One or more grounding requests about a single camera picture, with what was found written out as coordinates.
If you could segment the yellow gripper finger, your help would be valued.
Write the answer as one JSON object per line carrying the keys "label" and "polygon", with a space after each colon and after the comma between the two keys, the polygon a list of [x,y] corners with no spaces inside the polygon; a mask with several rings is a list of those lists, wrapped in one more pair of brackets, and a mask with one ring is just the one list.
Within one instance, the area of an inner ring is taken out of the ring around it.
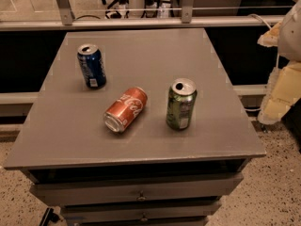
{"label": "yellow gripper finger", "polygon": [[261,102],[258,121],[274,124],[301,98],[301,63],[290,61],[282,69],[274,68],[269,76],[266,95]]}
{"label": "yellow gripper finger", "polygon": [[267,32],[260,35],[257,44],[264,47],[277,47],[281,22],[271,26]]}

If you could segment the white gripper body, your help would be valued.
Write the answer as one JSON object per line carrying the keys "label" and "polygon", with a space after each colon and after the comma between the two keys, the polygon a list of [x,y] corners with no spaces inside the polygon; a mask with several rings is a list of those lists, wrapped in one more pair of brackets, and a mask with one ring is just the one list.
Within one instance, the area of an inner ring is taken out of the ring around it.
{"label": "white gripper body", "polygon": [[278,53],[291,61],[301,61],[301,0],[284,17],[278,36]]}

